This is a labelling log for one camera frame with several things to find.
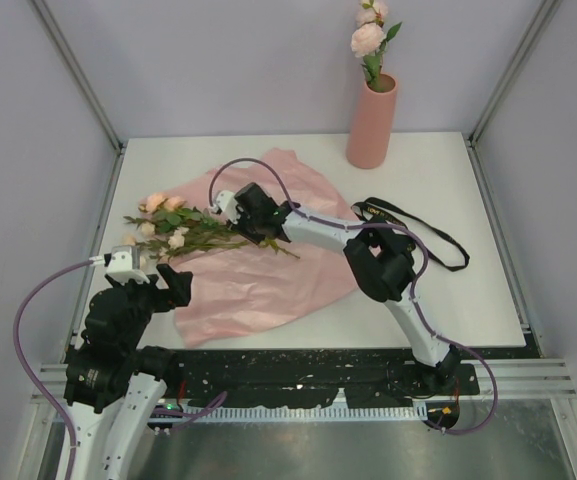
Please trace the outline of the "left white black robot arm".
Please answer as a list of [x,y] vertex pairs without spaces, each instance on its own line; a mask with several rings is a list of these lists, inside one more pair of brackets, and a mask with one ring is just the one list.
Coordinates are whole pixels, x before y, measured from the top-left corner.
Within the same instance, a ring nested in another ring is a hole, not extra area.
[[153,315],[189,305],[192,281],[192,273],[160,264],[143,283],[112,280],[92,297],[83,343],[67,362],[64,400],[73,430],[58,478],[126,478],[156,404],[182,383],[178,353],[139,342]]

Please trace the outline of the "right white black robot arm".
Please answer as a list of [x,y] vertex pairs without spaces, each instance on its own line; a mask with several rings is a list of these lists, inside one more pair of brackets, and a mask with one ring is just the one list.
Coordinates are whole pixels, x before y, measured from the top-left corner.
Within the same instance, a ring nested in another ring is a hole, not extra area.
[[[342,254],[358,288],[384,304],[399,324],[410,343],[422,386],[430,393],[442,394],[455,384],[460,364],[457,348],[431,331],[415,298],[413,250],[418,243],[402,219],[422,222],[421,218],[369,197],[351,206],[355,220],[343,220],[290,200],[279,204],[256,183],[236,193],[219,192],[213,208],[225,215],[231,230],[255,244],[264,240],[297,242]],[[462,264],[450,266],[428,252],[426,262],[432,260],[450,272],[469,265],[469,254],[452,236],[427,222],[422,225],[463,256]]]

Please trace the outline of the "pink tissue paper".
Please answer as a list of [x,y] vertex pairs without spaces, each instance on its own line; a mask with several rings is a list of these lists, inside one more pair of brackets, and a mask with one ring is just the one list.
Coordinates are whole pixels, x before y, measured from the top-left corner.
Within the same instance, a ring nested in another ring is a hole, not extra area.
[[[162,194],[205,209],[210,188],[237,191],[250,182],[276,202],[290,197],[320,216],[355,217],[321,173],[293,151],[277,148],[266,152],[260,164],[235,165],[222,174],[210,170]],[[303,243],[290,243],[279,253],[246,246],[191,254],[172,265],[194,275],[189,306],[174,314],[175,328],[188,347],[283,326],[357,289],[343,255]]]

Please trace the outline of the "pink artificial flower bunch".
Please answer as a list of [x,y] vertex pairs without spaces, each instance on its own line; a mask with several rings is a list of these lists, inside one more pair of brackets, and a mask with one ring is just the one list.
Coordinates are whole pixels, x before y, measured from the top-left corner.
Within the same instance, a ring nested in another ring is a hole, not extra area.
[[138,214],[126,216],[124,222],[134,231],[124,234],[121,243],[138,247],[145,258],[158,262],[253,244],[208,210],[189,206],[180,196],[163,193],[142,200]]

